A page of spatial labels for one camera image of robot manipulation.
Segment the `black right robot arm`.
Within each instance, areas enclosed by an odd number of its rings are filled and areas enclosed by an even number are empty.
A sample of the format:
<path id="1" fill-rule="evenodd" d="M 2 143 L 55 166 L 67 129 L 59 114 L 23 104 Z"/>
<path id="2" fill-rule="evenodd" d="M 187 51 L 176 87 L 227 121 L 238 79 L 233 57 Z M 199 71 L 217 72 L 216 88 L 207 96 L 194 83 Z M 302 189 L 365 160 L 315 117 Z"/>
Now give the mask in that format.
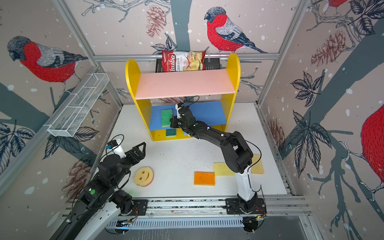
<path id="1" fill-rule="evenodd" d="M 225 133 L 197 121 L 189 106 L 182 103 L 175 105 L 177 116 L 170 119 L 171 128 L 180 128 L 190 137 L 208 141 L 222 151 L 227 167 L 235 173 L 238 185 L 239 207 L 248 213 L 256 206 L 258 194 L 251 186 L 250 171 L 254 166 L 254 154 L 241 133 Z"/>

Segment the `dark green scrub sponge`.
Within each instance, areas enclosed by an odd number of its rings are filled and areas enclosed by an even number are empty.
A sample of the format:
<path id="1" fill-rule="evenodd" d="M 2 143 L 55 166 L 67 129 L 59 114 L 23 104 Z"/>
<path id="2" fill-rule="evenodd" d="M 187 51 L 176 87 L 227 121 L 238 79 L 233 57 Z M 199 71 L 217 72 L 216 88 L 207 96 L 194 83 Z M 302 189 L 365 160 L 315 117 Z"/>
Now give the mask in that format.
<path id="1" fill-rule="evenodd" d="M 167 129 L 166 130 L 166 137 L 176 137 L 177 136 L 177 130 L 176 129 Z"/>

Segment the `white mesh wall basket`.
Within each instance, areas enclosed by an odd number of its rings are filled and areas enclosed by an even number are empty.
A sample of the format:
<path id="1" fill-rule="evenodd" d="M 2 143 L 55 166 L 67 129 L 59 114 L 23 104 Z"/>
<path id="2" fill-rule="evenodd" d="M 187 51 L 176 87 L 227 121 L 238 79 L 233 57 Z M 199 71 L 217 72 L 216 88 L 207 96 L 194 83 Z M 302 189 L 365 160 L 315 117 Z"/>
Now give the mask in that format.
<path id="1" fill-rule="evenodd" d="M 54 137 L 73 137 L 109 81 L 105 73 L 88 74 L 80 89 L 70 94 L 69 103 L 49 126 L 48 132 Z"/>

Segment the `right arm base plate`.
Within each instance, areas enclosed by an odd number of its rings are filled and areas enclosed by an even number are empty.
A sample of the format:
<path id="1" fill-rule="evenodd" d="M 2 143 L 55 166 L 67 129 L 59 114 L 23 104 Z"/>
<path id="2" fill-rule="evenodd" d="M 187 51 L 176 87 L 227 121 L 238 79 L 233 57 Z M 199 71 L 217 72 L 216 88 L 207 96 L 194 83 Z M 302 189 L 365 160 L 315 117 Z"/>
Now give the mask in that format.
<path id="1" fill-rule="evenodd" d="M 264 199 L 257 198 L 255 201 L 244 202 L 238 198 L 225 199 L 226 212 L 228 215 L 265 215 L 267 213 Z"/>

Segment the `yellow smiley face sponge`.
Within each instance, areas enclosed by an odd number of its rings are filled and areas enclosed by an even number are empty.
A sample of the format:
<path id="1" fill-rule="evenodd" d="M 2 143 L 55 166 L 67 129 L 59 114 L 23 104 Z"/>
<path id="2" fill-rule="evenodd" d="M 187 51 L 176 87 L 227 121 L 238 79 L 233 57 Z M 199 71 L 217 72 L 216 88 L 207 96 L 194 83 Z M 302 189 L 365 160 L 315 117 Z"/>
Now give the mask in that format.
<path id="1" fill-rule="evenodd" d="M 146 187 L 152 183 L 154 172 L 150 167 L 142 167 L 137 170 L 134 176 L 134 183 L 140 187 Z"/>

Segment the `yellow sponge front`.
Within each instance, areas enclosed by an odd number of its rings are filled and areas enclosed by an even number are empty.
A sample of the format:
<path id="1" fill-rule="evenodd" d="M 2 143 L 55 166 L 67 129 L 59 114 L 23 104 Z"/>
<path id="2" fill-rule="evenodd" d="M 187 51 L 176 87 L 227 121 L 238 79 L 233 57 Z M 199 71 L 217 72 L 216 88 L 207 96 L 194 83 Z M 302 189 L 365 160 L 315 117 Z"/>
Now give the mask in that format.
<path id="1" fill-rule="evenodd" d="M 216 177 L 235 176 L 235 173 L 227 166 L 226 163 L 214 163 L 214 173 Z"/>

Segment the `yellow shelf unit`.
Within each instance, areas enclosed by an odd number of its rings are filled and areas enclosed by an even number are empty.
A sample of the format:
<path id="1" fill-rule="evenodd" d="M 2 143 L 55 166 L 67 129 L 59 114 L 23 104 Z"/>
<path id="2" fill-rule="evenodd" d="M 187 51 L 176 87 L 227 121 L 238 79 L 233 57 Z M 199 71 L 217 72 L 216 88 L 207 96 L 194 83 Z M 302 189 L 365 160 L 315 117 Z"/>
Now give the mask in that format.
<path id="1" fill-rule="evenodd" d="M 191 111 L 197 120 L 215 130 L 227 130 L 241 77 L 237 54 L 229 55 L 225 69 L 150 74 L 141 73 L 138 63 L 129 59 L 125 73 L 130 94 L 152 141 L 188 138 L 181 129 L 176 130 L 175 136 L 166 135 L 167 128 L 161 124 L 161 111 L 172 109 L 175 115 L 177 110 L 173 105 L 154 107 L 151 103 L 153 99 L 220 95 L 219 102 L 198 102 L 191 106 Z"/>

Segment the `light green scrub sponge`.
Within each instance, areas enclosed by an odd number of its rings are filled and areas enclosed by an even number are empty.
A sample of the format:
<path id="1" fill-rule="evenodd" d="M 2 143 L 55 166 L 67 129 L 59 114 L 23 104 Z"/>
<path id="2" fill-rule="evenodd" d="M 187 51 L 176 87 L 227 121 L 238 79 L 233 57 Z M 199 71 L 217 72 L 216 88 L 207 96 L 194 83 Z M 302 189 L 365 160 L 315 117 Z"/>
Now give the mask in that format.
<path id="1" fill-rule="evenodd" d="M 173 118 L 172 109 L 161 110 L 161 127 L 162 128 L 170 127 L 172 118 Z"/>

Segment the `pale orange sponge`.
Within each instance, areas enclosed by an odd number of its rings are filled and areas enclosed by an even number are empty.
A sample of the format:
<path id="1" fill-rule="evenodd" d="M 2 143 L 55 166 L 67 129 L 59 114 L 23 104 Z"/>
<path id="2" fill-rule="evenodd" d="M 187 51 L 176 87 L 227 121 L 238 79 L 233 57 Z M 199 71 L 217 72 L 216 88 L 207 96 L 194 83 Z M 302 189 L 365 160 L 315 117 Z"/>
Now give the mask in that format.
<path id="1" fill-rule="evenodd" d="M 252 174 L 259 174 L 259 175 L 264 174 L 263 163 L 262 163 L 262 160 L 260 159 L 260 155 L 254 154 L 252 158 L 252 165 L 253 165 L 251 167 Z"/>

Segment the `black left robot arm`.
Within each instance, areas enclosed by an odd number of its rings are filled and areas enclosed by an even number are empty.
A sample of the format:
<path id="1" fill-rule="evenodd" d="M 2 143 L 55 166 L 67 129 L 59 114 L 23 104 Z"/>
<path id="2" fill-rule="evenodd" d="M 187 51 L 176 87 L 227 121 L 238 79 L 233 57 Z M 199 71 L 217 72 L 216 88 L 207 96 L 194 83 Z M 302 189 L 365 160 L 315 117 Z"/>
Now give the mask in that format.
<path id="1" fill-rule="evenodd" d="M 135 221 L 146 213 L 147 202 L 135 206 L 133 197 L 120 182 L 131 175 L 131 167 L 146 156 L 142 142 L 127 152 L 112 149 L 99 163 L 99 171 L 77 195 L 71 213 L 51 236 L 52 240 L 93 239 L 118 215 L 132 215 Z"/>

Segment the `red cassava chips bag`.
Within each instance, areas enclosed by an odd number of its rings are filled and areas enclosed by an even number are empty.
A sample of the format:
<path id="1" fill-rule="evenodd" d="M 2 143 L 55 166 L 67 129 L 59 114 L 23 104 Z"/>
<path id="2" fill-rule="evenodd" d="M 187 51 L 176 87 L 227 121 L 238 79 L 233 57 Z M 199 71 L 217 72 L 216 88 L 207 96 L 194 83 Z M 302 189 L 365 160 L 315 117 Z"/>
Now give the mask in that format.
<path id="1" fill-rule="evenodd" d="M 185 72 L 205 70 L 205 55 L 206 51 L 162 51 L 163 72 Z"/>

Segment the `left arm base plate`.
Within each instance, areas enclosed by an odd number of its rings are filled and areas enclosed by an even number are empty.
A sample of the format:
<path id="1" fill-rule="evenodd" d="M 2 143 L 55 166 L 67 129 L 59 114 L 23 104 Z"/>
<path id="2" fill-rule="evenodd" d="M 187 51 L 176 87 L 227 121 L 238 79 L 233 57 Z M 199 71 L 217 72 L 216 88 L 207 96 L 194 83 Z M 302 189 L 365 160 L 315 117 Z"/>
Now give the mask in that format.
<path id="1" fill-rule="evenodd" d="M 146 215 L 149 201 L 146 199 L 133 199 L 129 205 L 123 205 L 121 208 L 114 202 L 109 201 L 108 203 L 112 204 L 112 210 L 120 210 L 119 216 L 130 216 L 133 218 Z"/>

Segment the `aluminium front rail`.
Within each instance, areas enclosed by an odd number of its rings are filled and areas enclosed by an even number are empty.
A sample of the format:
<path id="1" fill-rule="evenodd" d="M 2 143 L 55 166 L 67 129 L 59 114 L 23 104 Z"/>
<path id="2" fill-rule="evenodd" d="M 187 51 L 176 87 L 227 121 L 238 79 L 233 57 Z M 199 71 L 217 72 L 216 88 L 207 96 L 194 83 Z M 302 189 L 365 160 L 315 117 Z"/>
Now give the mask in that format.
<path id="1" fill-rule="evenodd" d="M 251 216 L 310 216 L 312 213 L 302 196 L 259 195 L 263 203 L 252 209 Z M 136 198 L 135 206 L 141 218 L 192 218 L 192 217 L 239 217 L 236 197 L 201 198 Z"/>

